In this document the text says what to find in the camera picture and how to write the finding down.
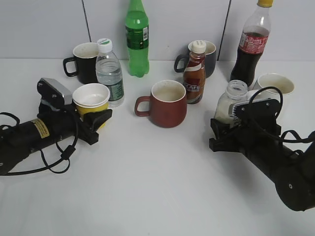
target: yellow warning label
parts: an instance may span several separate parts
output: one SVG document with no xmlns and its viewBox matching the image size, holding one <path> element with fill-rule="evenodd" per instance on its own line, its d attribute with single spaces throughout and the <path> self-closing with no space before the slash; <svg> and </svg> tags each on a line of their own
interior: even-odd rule
<svg viewBox="0 0 315 236">
<path fill-rule="evenodd" d="M 47 138 L 50 135 L 47 126 L 41 119 L 33 119 L 31 122 L 36 126 L 42 139 Z"/>
</svg>

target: green bottle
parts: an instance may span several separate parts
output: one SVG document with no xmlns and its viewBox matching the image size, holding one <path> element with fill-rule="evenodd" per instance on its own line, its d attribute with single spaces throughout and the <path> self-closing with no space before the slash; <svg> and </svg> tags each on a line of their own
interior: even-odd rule
<svg viewBox="0 0 315 236">
<path fill-rule="evenodd" d="M 149 19 L 141 0 L 130 0 L 126 17 L 126 37 L 130 75 L 143 77 L 149 73 Z"/>
</svg>

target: white paper cup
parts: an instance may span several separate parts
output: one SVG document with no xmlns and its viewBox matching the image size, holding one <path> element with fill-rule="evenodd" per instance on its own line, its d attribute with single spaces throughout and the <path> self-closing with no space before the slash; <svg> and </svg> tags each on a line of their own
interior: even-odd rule
<svg viewBox="0 0 315 236">
<path fill-rule="evenodd" d="M 253 90 L 257 91 L 269 86 L 278 88 L 283 94 L 283 107 L 279 116 L 279 119 L 282 119 L 290 104 L 289 99 L 290 94 L 294 92 L 294 83 L 283 75 L 268 73 L 258 77 Z M 274 89 L 265 90 L 261 92 L 256 98 L 272 98 L 280 101 L 279 93 Z"/>
<path fill-rule="evenodd" d="M 73 93 L 73 101 L 84 108 L 99 107 L 108 102 L 110 91 L 102 84 L 87 84 L 79 87 Z"/>
</svg>

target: cup rim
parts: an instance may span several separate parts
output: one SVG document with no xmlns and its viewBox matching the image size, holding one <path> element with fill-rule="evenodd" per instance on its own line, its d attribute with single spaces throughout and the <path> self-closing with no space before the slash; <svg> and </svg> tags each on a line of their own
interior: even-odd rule
<svg viewBox="0 0 315 236">
<path fill-rule="evenodd" d="M 105 89 L 108 93 L 107 93 L 107 97 L 105 99 L 103 99 L 101 102 L 99 103 L 96 103 L 96 104 L 93 104 L 93 105 L 87 105 L 87 104 L 83 104 L 83 103 L 80 103 L 78 101 L 75 100 L 75 97 L 77 95 L 77 93 L 82 90 L 82 89 L 86 89 L 87 87 L 91 87 L 91 86 L 99 86 L 99 87 L 102 87 L 103 89 Z M 80 86 L 79 88 L 77 88 L 74 92 L 73 92 L 73 95 L 72 95 L 72 100 L 73 102 L 80 106 L 80 107 L 83 107 L 83 108 L 96 108 L 96 107 L 100 107 L 100 106 L 103 106 L 104 104 L 106 104 L 108 101 L 109 101 L 109 98 L 110 98 L 110 90 L 107 86 L 103 85 L 103 84 L 99 84 L 99 83 L 90 83 L 90 84 L 86 84 L 86 85 L 82 85 Z"/>
<path fill-rule="evenodd" d="M 81 44 L 79 44 L 79 45 L 75 46 L 75 48 L 72 50 L 72 54 L 73 54 L 75 57 L 77 57 L 77 58 L 81 58 L 81 59 L 91 59 L 91 58 L 96 58 L 96 57 L 97 57 L 97 55 L 96 55 L 96 56 L 94 56 L 94 57 L 80 57 L 80 56 L 78 56 L 77 54 L 75 54 L 75 50 L 76 50 L 76 49 L 78 49 L 79 47 L 83 47 L 84 45 L 95 45 L 95 46 L 97 47 L 97 43 L 93 43 L 93 42 L 81 43 Z"/>
<path fill-rule="evenodd" d="M 294 92 L 294 90 L 295 90 L 295 84 L 294 84 L 294 82 L 292 82 L 290 79 L 288 79 L 287 76 L 284 76 L 284 75 L 281 75 L 281 74 L 278 74 L 278 73 L 266 73 L 266 74 L 260 75 L 260 76 L 258 77 L 258 79 L 257 79 L 257 83 L 258 83 L 258 85 L 259 85 L 260 88 L 263 88 L 262 85 L 260 84 L 260 79 L 261 79 L 261 77 L 267 76 L 267 75 L 277 75 L 277 76 L 281 76 L 281 77 L 287 79 L 287 81 L 292 84 L 292 86 L 293 86 L 292 91 L 291 91 L 291 92 L 288 92 L 288 93 L 283 93 L 283 95 L 289 95 L 289 94 L 291 94 L 291 93 Z M 266 90 L 266 91 L 269 92 L 269 93 L 275 94 L 275 95 L 279 95 L 277 92 L 272 92 L 272 91 L 270 91 L 270 89 L 268 89 L 268 90 Z"/>
<path fill-rule="evenodd" d="M 184 89 L 184 90 L 183 90 L 183 91 L 184 91 L 184 95 L 183 95 L 180 99 L 177 99 L 177 100 L 175 100 L 175 101 L 163 101 L 163 100 L 157 98 L 157 97 L 154 95 L 154 93 L 153 93 L 153 88 L 154 88 L 155 86 L 157 86 L 158 84 L 160 84 L 160 83 L 162 83 L 162 82 L 166 82 L 166 81 L 172 82 L 172 83 L 176 83 L 176 84 L 180 84 L 180 86 Z M 151 94 L 152 94 L 152 96 L 153 96 L 156 100 L 158 100 L 158 101 L 160 101 L 160 102 L 174 103 L 174 102 L 178 102 L 178 101 L 182 100 L 182 99 L 186 96 L 186 89 L 185 89 L 185 87 L 184 87 L 181 83 L 179 83 L 179 82 L 177 82 L 177 81 L 175 81 L 175 80 L 161 80 L 161 81 L 155 83 L 155 84 L 152 86 L 152 88 L 151 88 Z"/>
<path fill-rule="evenodd" d="M 215 45 L 213 42 L 210 42 L 210 41 L 207 41 L 207 40 L 203 40 L 203 41 L 204 41 L 206 44 L 209 43 L 209 44 L 211 44 L 212 46 L 214 46 L 214 50 L 213 50 L 212 52 L 210 52 L 210 53 L 206 53 L 206 55 L 211 55 L 211 54 L 213 54 L 213 53 L 215 53 L 215 52 L 217 51 L 217 47 L 216 47 L 216 45 Z M 192 43 L 193 43 L 193 41 L 190 42 L 190 43 L 188 44 L 188 46 L 187 46 L 189 51 L 191 51 L 190 49 L 191 49 Z"/>
</svg>

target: bottle cap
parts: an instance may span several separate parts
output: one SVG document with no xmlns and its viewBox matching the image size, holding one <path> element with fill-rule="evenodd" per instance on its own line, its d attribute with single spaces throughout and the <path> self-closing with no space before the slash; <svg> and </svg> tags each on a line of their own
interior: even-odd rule
<svg viewBox="0 0 315 236">
<path fill-rule="evenodd" d="M 113 43 L 109 38 L 101 38 L 97 41 L 98 51 L 108 53 L 113 50 Z"/>
<path fill-rule="evenodd" d="M 261 7 L 272 7 L 274 0 L 258 0 L 257 5 Z"/>
<path fill-rule="evenodd" d="M 203 40 L 193 41 L 191 44 L 191 51 L 197 54 L 205 53 L 206 43 Z"/>
</svg>

